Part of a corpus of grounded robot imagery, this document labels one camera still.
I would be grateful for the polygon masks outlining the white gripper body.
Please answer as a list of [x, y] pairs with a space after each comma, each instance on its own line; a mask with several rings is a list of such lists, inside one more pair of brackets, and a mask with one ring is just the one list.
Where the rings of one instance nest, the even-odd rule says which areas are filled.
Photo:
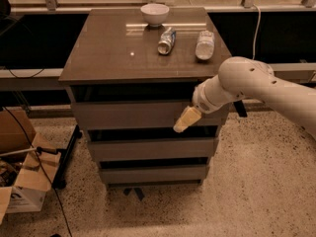
[[218, 110], [218, 106], [212, 104], [205, 94], [205, 84], [201, 83], [195, 87], [192, 103], [201, 113], [211, 114]]

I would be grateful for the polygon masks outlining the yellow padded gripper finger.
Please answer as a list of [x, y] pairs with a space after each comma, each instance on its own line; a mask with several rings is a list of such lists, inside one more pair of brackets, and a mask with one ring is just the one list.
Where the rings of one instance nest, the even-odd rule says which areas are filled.
[[173, 129], [180, 133], [201, 119], [201, 112], [195, 108], [187, 106], [177, 119]]

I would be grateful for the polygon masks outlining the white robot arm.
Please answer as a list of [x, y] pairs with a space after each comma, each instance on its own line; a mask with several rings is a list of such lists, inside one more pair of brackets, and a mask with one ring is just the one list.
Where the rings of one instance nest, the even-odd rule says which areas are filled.
[[193, 104], [183, 110], [174, 130], [183, 132], [203, 114], [245, 98], [265, 103], [316, 138], [316, 90], [279, 79], [266, 63], [240, 56], [223, 61], [217, 75], [195, 87]]

